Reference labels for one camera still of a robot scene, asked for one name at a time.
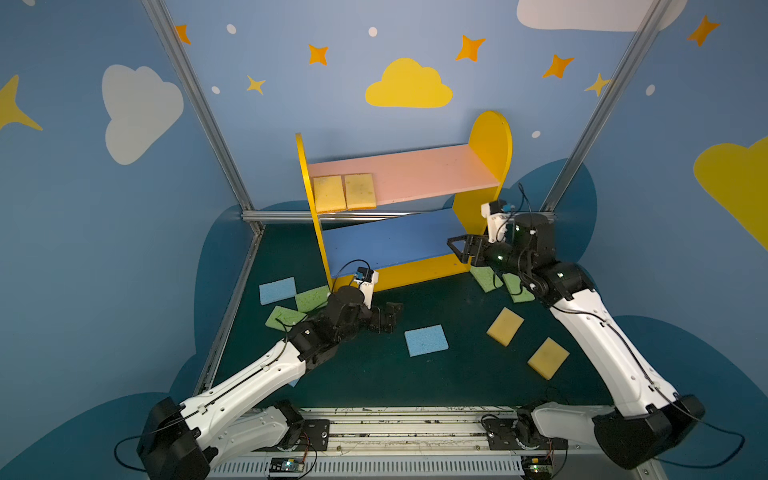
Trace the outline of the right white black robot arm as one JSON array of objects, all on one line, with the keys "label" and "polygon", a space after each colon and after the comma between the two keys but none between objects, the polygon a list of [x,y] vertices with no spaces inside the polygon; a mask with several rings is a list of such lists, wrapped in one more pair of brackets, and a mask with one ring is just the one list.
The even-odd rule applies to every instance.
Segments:
[{"label": "right white black robot arm", "polygon": [[520,444],[545,438],[596,446],[617,466],[631,470],[679,445],[706,409],[694,395],[680,395],[657,373],[608,313],[594,283],[577,264],[558,259],[553,223],[542,214],[520,214],[514,225],[491,226],[485,235],[448,239],[457,258],[516,275],[577,341],[599,373],[610,406],[541,403],[518,412]]}]

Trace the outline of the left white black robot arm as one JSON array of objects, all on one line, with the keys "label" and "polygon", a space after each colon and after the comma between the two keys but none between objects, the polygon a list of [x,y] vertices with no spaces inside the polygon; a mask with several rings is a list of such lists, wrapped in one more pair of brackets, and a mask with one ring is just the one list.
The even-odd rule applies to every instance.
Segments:
[{"label": "left white black robot arm", "polygon": [[343,286],[229,379],[181,403],[167,397],[154,405],[136,447],[148,477],[205,479],[212,469],[247,452],[297,443],[304,419],[295,407],[287,401],[260,412],[254,407],[333,358],[358,332],[393,332],[402,304],[371,306],[370,298]]}]

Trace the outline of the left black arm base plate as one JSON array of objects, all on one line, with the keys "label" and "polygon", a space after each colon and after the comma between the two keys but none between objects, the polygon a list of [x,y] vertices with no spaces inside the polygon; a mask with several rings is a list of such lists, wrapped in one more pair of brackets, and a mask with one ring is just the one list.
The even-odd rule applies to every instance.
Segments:
[{"label": "left black arm base plate", "polygon": [[290,450],[299,445],[326,451],[330,440],[330,421],[328,419],[309,419],[294,422],[288,431],[276,444],[279,450]]}]

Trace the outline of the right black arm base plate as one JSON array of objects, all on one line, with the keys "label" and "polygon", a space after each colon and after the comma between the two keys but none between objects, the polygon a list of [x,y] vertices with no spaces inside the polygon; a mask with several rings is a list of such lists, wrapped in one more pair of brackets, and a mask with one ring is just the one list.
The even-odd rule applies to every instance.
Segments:
[{"label": "right black arm base plate", "polygon": [[568,441],[541,435],[531,421],[483,415],[480,425],[485,431],[489,449],[501,450],[567,450]]}]

